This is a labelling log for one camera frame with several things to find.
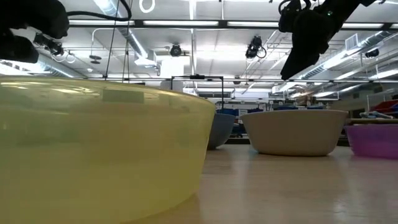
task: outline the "bowl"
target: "bowl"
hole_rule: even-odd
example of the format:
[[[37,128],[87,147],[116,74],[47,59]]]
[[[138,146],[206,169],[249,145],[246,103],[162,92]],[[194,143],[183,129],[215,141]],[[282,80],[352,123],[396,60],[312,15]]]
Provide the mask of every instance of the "bowl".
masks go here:
[[[347,126],[346,132],[355,155],[398,159],[398,124]]]
[[[326,156],[337,145],[347,112],[287,110],[242,116],[252,146],[278,156]]]
[[[0,94],[0,223],[129,222],[198,188],[207,100],[61,78],[0,78]]]
[[[211,127],[208,149],[216,149],[229,139],[234,128],[235,116],[229,114],[215,114]]]

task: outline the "gray bowl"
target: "gray bowl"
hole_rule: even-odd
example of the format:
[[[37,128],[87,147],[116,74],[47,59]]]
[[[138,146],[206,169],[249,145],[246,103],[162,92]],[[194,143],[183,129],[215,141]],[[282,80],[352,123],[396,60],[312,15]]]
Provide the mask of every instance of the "gray bowl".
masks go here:
[[[229,114],[215,114],[208,149],[216,149],[227,142],[234,128],[235,116]]]

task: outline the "table surface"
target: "table surface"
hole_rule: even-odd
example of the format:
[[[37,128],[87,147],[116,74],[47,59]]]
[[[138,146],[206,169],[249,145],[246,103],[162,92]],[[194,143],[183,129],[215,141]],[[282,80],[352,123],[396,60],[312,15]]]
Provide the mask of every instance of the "table surface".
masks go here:
[[[197,194],[128,224],[398,223],[398,161],[338,147],[328,157],[208,151]]]

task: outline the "security camera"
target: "security camera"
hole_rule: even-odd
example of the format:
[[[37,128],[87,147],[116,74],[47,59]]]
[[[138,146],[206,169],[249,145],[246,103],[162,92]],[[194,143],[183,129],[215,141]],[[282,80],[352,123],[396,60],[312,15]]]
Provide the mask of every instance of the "security camera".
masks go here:
[[[172,57],[179,57],[182,54],[182,49],[179,44],[173,44],[173,47],[170,50],[170,55]]]

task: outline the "purple bowl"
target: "purple bowl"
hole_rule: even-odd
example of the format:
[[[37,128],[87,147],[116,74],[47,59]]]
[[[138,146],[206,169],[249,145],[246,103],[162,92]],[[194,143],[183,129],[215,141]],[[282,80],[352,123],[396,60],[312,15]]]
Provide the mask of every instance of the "purple bowl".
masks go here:
[[[346,132],[357,156],[398,159],[398,124],[347,126]]]

